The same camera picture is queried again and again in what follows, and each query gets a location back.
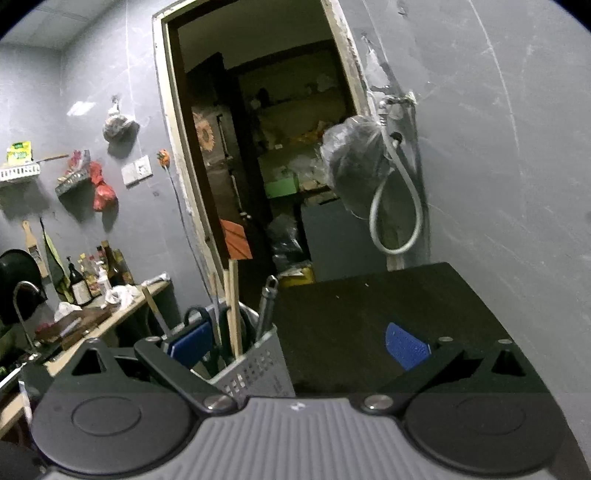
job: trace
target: orange board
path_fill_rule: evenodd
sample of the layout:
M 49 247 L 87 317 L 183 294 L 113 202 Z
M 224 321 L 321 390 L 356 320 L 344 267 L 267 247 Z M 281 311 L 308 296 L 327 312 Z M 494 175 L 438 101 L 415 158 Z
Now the orange board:
M 220 220 L 223 234 L 232 260 L 250 260 L 252 258 L 251 247 L 248 245 L 246 233 L 242 225 L 228 220 Z

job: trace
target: red bag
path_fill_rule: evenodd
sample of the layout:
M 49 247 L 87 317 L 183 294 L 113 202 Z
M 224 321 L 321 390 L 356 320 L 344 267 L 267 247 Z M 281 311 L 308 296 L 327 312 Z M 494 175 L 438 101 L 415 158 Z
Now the red bag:
M 105 183 L 103 178 L 103 167 L 100 163 L 91 161 L 90 162 L 90 181 L 96 187 L 95 190 L 95 202 L 94 208 L 97 212 L 102 212 L 110 202 L 117 200 L 117 195 L 113 190 L 113 187 Z

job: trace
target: wooden countertop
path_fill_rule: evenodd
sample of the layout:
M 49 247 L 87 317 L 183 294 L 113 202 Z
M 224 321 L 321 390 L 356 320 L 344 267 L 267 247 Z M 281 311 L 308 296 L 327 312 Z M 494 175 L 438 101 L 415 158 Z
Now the wooden countertop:
M 163 291 L 166 287 L 168 287 L 169 284 L 170 282 L 159 282 L 149 286 L 148 289 L 154 296 Z M 65 352 L 62 352 L 53 362 L 46 362 L 45 365 L 47 367 L 47 371 L 52 377 L 55 377 L 70 361 L 74 353 L 76 353 L 86 338 L 103 336 L 106 332 L 121 324 L 126 318 L 136 312 L 145 303 L 145 297 L 140 290 L 139 297 L 137 297 L 129 307 L 115 312 L 97 328 L 88 333 L 85 338 L 75 343 Z M 20 395 L 17 395 L 6 407 L 4 407 L 2 411 L 0 411 L 0 438 L 2 438 L 2 436 L 4 436 L 4 434 L 13 427 L 23 412 L 22 398 Z

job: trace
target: electrical outlet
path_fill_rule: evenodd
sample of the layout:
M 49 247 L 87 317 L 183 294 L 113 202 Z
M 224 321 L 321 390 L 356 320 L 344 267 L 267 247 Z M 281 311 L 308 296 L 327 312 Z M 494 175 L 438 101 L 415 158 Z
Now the electrical outlet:
M 123 183 L 131 185 L 140 180 L 146 179 L 152 175 L 152 165 L 150 165 L 150 158 L 146 155 L 139 160 L 134 161 L 121 169 L 123 175 Z

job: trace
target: blue object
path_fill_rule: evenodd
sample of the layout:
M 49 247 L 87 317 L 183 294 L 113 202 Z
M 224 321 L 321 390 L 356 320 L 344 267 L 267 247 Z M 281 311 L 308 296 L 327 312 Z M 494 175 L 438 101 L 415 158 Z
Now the blue object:
M 386 328 L 386 350 L 406 371 L 416 367 L 431 355 L 429 345 L 402 330 L 395 323 Z
M 211 322 L 204 322 L 195 330 L 176 340 L 168 349 L 168 354 L 181 365 L 193 368 L 213 348 Z

